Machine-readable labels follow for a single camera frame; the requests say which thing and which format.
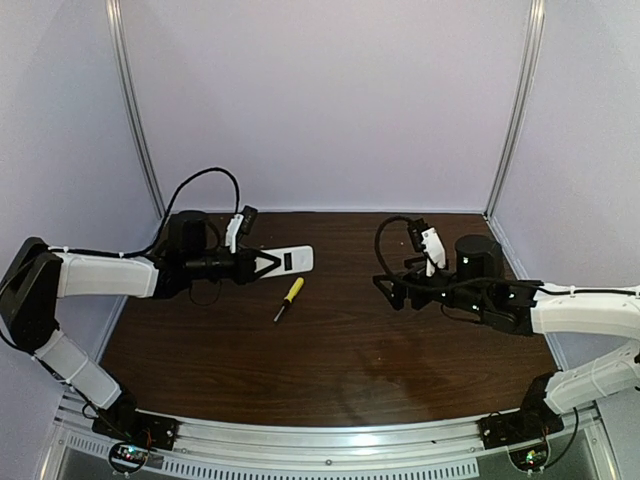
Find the white red remote control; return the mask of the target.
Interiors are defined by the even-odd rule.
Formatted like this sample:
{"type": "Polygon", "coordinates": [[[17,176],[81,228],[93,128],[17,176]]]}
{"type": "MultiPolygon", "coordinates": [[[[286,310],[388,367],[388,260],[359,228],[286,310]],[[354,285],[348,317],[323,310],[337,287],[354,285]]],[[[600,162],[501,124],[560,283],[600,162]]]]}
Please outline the white red remote control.
{"type": "Polygon", "coordinates": [[[302,274],[310,272],[314,268],[314,249],[310,245],[259,250],[258,252],[267,252],[282,260],[282,265],[279,268],[263,278],[302,274]]]}

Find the yellow handled screwdriver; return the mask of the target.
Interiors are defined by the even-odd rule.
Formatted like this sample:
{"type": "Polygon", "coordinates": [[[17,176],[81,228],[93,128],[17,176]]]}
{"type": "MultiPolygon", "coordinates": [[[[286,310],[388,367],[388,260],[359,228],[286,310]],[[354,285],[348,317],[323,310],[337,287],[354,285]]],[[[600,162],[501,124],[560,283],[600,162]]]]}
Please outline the yellow handled screwdriver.
{"type": "Polygon", "coordinates": [[[294,283],[291,285],[290,289],[288,290],[287,294],[283,298],[281,307],[280,307],[280,309],[278,310],[278,312],[276,313],[276,315],[275,315],[275,317],[273,319],[274,323],[277,323],[280,320],[280,318],[282,317],[282,315],[284,314],[284,312],[291,307],[291,305],[293,304],[295,298],[299,294],[300,290],[303,288],[304,283],[305,283],[305,280],[304,280],[303,277],[298,277],[294,281],[294,283]]]}

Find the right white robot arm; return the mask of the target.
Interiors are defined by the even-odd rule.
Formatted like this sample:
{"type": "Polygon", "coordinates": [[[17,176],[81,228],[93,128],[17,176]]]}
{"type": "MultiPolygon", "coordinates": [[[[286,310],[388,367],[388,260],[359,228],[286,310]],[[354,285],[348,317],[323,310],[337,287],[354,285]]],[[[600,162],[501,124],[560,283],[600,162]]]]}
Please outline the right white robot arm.
{"type": "Polygon", "coordinates": [[[390,305],[419,310],[431,302],[474,315],[475,323],[517,336],[586,333],[626,339],[618,349],[570,370],[536,377],[519,409],[479,421],[487,447],[528,440],[562,429],[563,415],[578,406],[639,383],[639,290],[577,288],[537,280],[508,280],[501,245],[483,235],[455,243],[456,268],[448,270],[437,233],[414,233],[419,257],[403,274],[386,269],[372,278],[390,305]]]}

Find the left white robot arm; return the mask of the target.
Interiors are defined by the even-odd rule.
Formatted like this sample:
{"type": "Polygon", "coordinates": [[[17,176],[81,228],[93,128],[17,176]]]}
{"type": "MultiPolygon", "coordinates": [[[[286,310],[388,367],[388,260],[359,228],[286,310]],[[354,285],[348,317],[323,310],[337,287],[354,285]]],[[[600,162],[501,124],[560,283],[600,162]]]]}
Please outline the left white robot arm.
{"type": "Polygon", "coordinates": [[[59,302],[93,296],[168,300],[199,281],[246,285],[311,271],[314,250],[308,245],[243,244],[256,215],[245,207],[220,232],[202,211],[175,213],[149,247],[131,253],[54,247],[28,238],[1,281],[1,318],[10,345],[77,391],[97,421],[132,436],[144,426],[134,395],[63,331],[56,318],[59,302]]]}

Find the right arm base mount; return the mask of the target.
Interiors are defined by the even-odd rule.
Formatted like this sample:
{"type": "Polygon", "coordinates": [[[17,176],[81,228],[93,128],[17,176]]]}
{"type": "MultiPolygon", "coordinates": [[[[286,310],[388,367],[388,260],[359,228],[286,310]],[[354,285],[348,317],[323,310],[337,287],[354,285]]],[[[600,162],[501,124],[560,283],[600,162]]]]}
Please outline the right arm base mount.
{"type": "Polygon", "coordinates": [[[573,408],[574,427],[571,437],[559,454],[553,454],[548,437],[564,429],[562,415],[554,413],[545,403],[545,388],[552,374],[536,377],[526,391],[518,410],[492,412],[477,421],[480,437],[486,450],[511,447],[536,440],[530,447],[509,450],[512,466],[527,475],[542,474],[564,459],[573,446],[579,430],[579,412],[573,408]]]}

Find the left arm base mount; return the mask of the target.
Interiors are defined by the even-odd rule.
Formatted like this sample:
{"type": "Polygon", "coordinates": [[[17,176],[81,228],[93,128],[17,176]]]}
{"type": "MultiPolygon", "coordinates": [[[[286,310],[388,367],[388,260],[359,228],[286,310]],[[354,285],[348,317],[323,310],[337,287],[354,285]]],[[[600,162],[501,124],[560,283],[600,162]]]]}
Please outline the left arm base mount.
{"type": "Polygon", "coordinates": [[[92,431],[115,440],[107,453],[107,462],[116,475],[129,478],[147,464],[152,453],[173,449],[179,421],[142,412],[132,394],[121,394],[106,409],[91,408],[92,431]]]}

